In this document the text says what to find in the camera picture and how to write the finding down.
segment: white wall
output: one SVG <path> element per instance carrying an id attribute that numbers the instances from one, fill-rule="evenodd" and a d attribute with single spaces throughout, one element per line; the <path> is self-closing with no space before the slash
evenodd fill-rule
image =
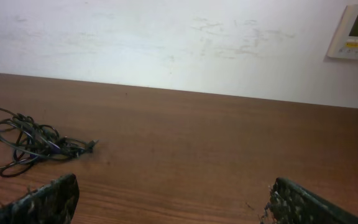
<path id="1" fill-rule="evenodd" d="M 0 72 L 358 108 L 358 0 L 0 0 Z"/>

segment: wood grain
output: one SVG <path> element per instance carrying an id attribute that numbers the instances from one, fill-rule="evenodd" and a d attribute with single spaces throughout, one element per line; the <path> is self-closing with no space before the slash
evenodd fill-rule
<path id="1" fill-rule="evenodd" d="M 73 172 L 73 223 L 258 223 L 280 176 L 358 216 L 357 109 L 4 74 L 0 107 L 100 139 L 94 154 L 0 177 L 2 203 Z"/>

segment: yellow label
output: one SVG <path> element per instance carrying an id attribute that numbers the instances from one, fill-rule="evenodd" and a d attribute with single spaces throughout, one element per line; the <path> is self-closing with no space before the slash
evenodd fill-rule
<path id="1" fill-rule="evenodd" d="M 346 47 L 358 47 L 358 43 L 346 43 Z"/>

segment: desk surface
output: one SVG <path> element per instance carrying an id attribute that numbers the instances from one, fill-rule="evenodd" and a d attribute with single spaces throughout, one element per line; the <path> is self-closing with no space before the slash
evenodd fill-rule
<path id="1" fill-rule="evenodd" d="M 0 107 L 100 139 L 0 177 L 2 203 L 72 172 L 73 223 L 258 223 L 280 176 L 358 216 L 357 109 L 3 74 Z"/>

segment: black cable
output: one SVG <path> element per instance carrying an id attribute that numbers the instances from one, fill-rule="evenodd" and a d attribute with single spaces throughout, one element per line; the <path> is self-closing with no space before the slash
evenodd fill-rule
<path id="1" fill-rule="evenodd" d="M 0 129 L 0 141 L 9 145 L 13 150 L 12 162 L 0 166 L 1 177 L 15 177 L 23 174 L 38 162 L 68 161 L 86 152 L 92 153 L 94 145 L 98 142 L 87 143 L 68 137 L 60 138 L 59 132 L 54 127 L 37 124 L 30 116 L 14 114 L 3 108 L 0 108 L 0 111 L 12 115 L 12 118 L 0 121 L 0 125 L 11 126 L 11 128 Z M 16 142 L 10 142 L 2 136 L 2 133 L 12 130 L 19 131 Z M 16 165 L 23 165 L 25 168 L 14 174 L 4 174 L 5 170 Z"/>

